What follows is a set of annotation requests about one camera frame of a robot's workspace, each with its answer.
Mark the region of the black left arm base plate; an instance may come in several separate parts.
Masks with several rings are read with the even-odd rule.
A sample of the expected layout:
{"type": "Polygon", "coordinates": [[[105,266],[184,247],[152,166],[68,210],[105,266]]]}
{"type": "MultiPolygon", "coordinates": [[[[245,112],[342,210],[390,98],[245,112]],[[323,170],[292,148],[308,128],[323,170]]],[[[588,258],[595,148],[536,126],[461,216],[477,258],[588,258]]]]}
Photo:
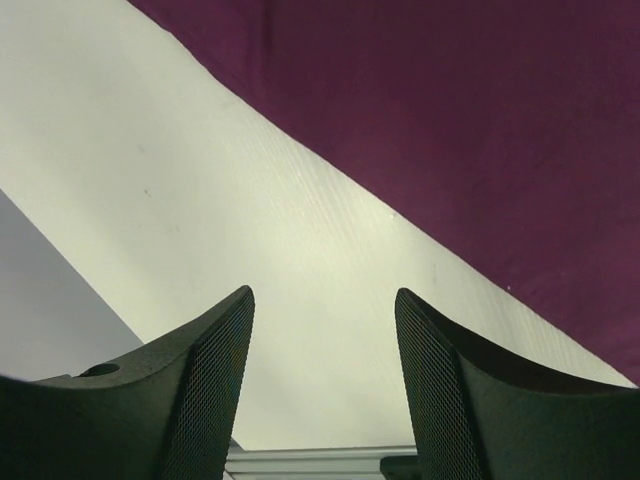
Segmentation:
{"type": "Polygon", "coordinates": [[[385,480],[421,480],[417,455],[394,455],[380,459],[379,470],[385,480]]]}

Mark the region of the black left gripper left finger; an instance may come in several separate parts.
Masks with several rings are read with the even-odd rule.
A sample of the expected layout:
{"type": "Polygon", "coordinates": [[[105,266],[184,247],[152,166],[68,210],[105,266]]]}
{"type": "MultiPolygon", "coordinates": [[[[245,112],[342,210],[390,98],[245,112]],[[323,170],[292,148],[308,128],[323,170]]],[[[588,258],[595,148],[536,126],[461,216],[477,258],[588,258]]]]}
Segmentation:
{"type": "Polygon", "coordinates": [[[5,479],[220,479],[255,300],[243,286],[77,376],[1,381],[5,479]]]}

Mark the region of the purple cloth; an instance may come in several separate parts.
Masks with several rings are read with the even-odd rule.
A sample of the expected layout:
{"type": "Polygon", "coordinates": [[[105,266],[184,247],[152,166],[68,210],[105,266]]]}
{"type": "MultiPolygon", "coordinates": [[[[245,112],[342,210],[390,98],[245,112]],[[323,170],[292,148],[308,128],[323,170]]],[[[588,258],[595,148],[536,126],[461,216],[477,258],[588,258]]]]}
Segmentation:
{"type": "Polygon", "coordinates": [[[632,381],[635,1],[141,1],[222,84],[632,381]]]}

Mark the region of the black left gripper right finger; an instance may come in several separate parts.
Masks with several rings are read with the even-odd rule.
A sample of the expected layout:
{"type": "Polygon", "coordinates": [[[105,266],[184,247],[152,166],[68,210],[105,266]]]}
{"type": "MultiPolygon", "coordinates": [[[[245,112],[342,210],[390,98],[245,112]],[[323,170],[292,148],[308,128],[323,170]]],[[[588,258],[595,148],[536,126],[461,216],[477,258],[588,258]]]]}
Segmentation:
{"type": "Polygon", "coordinates": [[[394,313],[423,478],[638,478],[638,389],[528,360],[407,288],[394,313]]]}

